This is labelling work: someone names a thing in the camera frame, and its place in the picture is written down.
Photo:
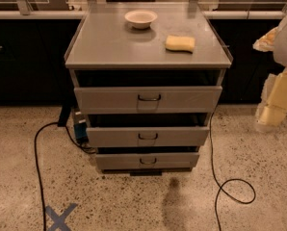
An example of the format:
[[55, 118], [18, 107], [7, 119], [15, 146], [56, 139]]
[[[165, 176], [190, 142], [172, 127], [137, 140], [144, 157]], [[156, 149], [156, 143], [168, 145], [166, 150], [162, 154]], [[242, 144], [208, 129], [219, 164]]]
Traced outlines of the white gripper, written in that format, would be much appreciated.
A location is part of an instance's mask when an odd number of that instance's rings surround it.
[[280, 74], [268, 76], [255, 114], [255, 129], [270, 132], [287, 116], [287, 14], [277, 28], [271, 29], [252, 47], [261, 52], [274, 51], [274, 60], [286, 67]]

